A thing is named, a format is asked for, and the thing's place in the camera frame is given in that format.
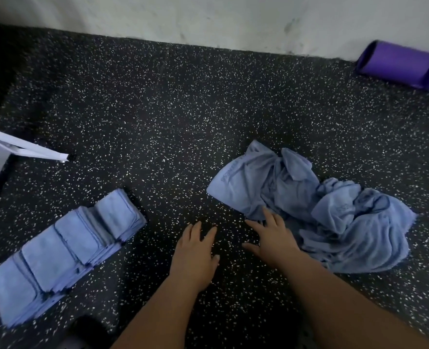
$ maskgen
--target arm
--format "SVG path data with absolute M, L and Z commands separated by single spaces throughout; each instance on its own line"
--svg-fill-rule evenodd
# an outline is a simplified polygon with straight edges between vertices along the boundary
M 263 211 L 266 227 L 246 221 L 259 234 L 260 246 L 244 243 L 243 247 L 286 276 L 321 348 L 429 349 L 425 336 L 301 252 L 282 218 Z
M 219 256 L 211 258 L 216 228 L 200 241 L 201 223 L 189 224 L 177 242 L 169 276 L 136 314 L 111 349 L 183 349 L 198 293 L 211 282 Z

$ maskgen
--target finger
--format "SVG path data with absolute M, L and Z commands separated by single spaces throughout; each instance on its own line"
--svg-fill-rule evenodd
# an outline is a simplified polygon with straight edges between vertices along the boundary
M 253 253 L 255 256 L 261 258 L 259 256 L 259 246 L 253 245 L 250 242 L 244 242 L 242 244 L 242 247 L 248 251 L 250 251 L 251 253 Z
M 274 218 L 274 220 L 276 222 L 276 225 L 279 228 L 283 228 L 284 229 L 286 227 L 286 223 L 284 223 L 284 220 L 282 219 L 282 217 L 279 214 L 274 213 L 273 214 L 273 218 Z
M 219 259 L 220 256 L 218 254 L 215 254 L 212 258 L 211 258 L 211 267 L 213 269 L 213 273 L 216 271 L 216 269 L 219 266 Z
M 261 234 L 264 233 L 265 227 L 260 223 L 249 221 L 248 219 L 245 219 L 245 222 L 249 227 L 251 227 L 254 231 L 256 231 L 259 236 L 261 236 Z
M 275 227 L 276 221 L 274 220 L 273 214 L 265 206 L 263 206 L 263 214 L 266 218 L 266 225 L 268 227 Z
M 206 242 L 211 246 L 213 246 L 214 243 L 214 237 L 216 236 L 216 231 L 218 229 L 216 227 L 212 227 L 210 231 L 208 231 L 208 234 L 206 234 L 205 238 L 203 239 L 203 242 Z
M 201 222 L 198 221 L 195 223 L 192 228 L 192 233 L 190 234 L 190 241 L 200 241 L 200 230 L 201 230 Z
M 180 238 L 182 240 L 182 244 L 190 241 L 190 232 L 192 230 L 192 227 L 192 224 L 186 226 L 184 232 L 182 233 L 182 237 Z

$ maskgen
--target hand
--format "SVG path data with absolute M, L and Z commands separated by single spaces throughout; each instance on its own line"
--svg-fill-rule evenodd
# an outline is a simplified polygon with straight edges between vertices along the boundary
M 214 276 L 219 255 L 211 257 L 216 227 L 210 229 L 200 241 L 201 222 L 187 225 L 176 245 L 169 277 L 182 281 L 197 293 L 204 290 Z
M 272 268 L 281 270 L 287 259 L 294 252 L 301 252 L 295 238 L 289 229 L 286 229 L 284 220 L 278 214 L 272 214 L 263 207 L 266 217 L 266 226 L 245 220 L 259 235 L 259 246 L 244 242 L 242 247 L 253 252 Z

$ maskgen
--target left hand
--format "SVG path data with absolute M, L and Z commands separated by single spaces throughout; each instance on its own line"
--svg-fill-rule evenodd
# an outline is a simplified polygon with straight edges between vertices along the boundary
M 169 277 L 182 281 L 198 292 L 210 283 L 219 264 L 219 255 L 211 257 L 216 227 L 200 240 L 201 222 L 187 225 L 176 245 Z

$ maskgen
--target forearm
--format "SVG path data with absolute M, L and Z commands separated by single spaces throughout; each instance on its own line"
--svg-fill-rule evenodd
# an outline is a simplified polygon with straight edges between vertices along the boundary
M 169 276 L 137 313 L 112 349 L 183 349 L 197 294 L 183 281 Z
M 281 267 L 323 349 L 425 348 L 429 340 L 381 309 L 308 255 L 296 251 Z

